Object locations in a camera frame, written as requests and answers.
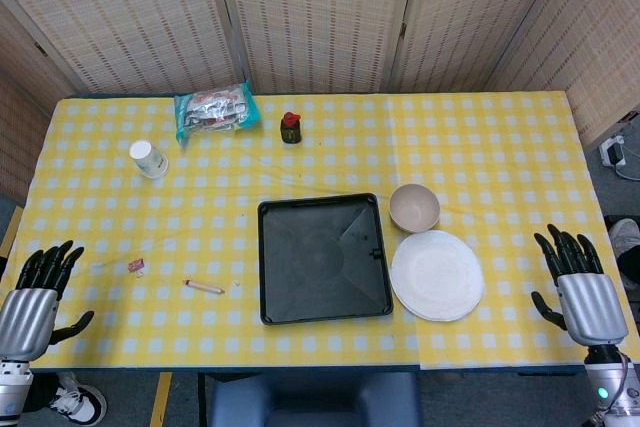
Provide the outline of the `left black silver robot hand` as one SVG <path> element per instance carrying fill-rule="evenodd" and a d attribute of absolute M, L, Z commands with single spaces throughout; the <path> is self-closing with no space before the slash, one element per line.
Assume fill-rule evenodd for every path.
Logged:
<path fill-rule="evenodd" d="M 93 311 L 64 328 L 56 328 L 59 303 L 72 270 L 84 249 L 68 240 L 46 251 L 38 250 L 25 261 L 15 288 L 1 306 L 1 359 L 32 362 L 48 347 L 79 335 L 91 323 Z"/>

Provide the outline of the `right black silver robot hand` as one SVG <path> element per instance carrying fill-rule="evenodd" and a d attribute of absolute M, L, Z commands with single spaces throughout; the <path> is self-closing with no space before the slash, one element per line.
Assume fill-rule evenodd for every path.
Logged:
<path fill-rule="evenodd" d="M 627 324 L 613 281 L 604 272 L 594 245 L 582 234 L 572 236 L 553 224 L 547 228 L 550 238 L 536 233 L 534 239 L 546 261 L 561 310 L 552 310 L 542 295 L 533 291 L 536 310 L 579 345 L 620 344 L 628 335 Z"/>

